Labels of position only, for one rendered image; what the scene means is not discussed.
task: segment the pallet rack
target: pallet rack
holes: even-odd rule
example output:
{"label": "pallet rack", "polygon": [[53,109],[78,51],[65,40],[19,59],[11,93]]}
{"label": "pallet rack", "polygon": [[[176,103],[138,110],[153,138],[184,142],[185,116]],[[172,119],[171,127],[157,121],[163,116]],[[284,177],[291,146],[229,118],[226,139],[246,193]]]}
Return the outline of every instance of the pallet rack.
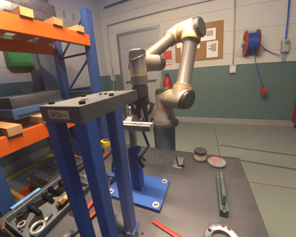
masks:
{"label": "pallet rack", "polygon": [[[90,9],[81,9],[79,24],[71,28],[59,26],[59,24],[53,23],[51,18],[44,22],[35,20],[30,16],[31,14],[24,14],[24,11],[28,13],[32,10],[21,6],[16,11],[12,11],[14,13],[0,11],[0,36],[5,33],[15,34],[12,40],[0,38],[0,51],[54,55],[59,88],[64,100],[70,99],[71,93],[97,93],[102,91]],[[28,42],[28,40],[33,38],[37,39],[36,42]],[[62,49],[62,42],[68,43],[64,51]],[[85,52],[65,56],[70,44],[85,46]],[[69,86],[65,59],[81,55],[86,55],[87,59],[73,83]],[[90,65],[88,72],[91,90],[71,91],[86,64]],[[97,121],[101,139],[107,138],[106,118],[98,118]],[[25,128],[22,134],[14,137],[1,136],[0,158],[47,137],[49,137],[49,134],[45,124],[37,124]],[[14,203],[14,198],[0,167],[0,217],[6,214]]]}

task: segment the fire extinguisher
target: fire extinguisher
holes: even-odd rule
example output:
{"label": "fire extinguisher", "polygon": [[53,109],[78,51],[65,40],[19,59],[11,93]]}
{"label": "fire extinguisher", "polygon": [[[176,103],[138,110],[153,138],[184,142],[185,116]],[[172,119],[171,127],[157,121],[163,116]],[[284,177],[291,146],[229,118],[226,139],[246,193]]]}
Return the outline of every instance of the fire extinguisher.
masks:
{"label": "fire extinguisher", "polygon": [[163,80],[163,87],[166,88],[166,87],[171,87],[171,86],[172,86],[171,78],[169,77],[169,74],[166,73],[166,77]]}

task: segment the corkboard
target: corkboard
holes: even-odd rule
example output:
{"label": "corkboard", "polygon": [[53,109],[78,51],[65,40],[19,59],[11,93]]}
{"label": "corkboard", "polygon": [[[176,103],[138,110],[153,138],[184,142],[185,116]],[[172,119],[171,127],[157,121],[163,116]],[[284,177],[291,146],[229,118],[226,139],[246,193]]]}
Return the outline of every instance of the corkboard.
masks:
{"label": "corkboard", "polygon": [[[196,49],[196,61],[220,59],[223,54],[223,20],[205,23],[206,29],[216,27],[216,40],[218,40],[218,57],[206,58],[206,41],[201,41],[200,48]],[[181,59],[181,48],[176,45],[176,63]]]}

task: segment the workbench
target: workbench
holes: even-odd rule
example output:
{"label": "workbench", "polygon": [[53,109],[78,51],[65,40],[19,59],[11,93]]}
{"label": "workbench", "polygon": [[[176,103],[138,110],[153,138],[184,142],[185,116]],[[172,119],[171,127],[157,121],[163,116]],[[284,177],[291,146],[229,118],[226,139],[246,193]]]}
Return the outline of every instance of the workbench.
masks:
{"label": "workbench", "polygon": [[[171,167],[175,156],[185,158],[185,166],[182,169]],[[136,221],[140,223],[135,236],[169,237],[170,235],[152,223],[156,219],[183,237],[203,237],[205,229],[212,223],[231,227],[239,237],[268,237],[240,159],[221,158],[226,160],[227,165],[218,169],[207,162],[197,163],[193,159],[193,153],[150,148],[144,174],[169,179],[170,185],[160,214],[135,207]],[[110,155],[105,160],[107,173],[111,171],[111,161]],[[224,174],[228,218],[219,216],[216,171],[223,171]],[[86,200],[91,200],[90,192],[86,194]],[[112,199],[112,203],[117,214],[119,236],[128,236],[122,233],[124,225],[119,201]],[[94,218],[92,223],[96,236],[101,237],[97,218]],[[61,237],[71,229],[76,229],[76,226],[70,211],[46,237]]]}

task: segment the label on metal plate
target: label on metal plate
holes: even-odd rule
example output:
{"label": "label on metal plate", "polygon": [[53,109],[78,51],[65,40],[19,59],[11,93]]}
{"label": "label on metal plate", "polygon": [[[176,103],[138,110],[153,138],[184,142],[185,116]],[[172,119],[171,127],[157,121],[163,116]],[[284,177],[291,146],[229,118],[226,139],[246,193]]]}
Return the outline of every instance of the label on metal plate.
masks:
{"label": "label on metal plate", "polygon": [[47,110],[50,119],[66,119],[70,120],[68,110]]}

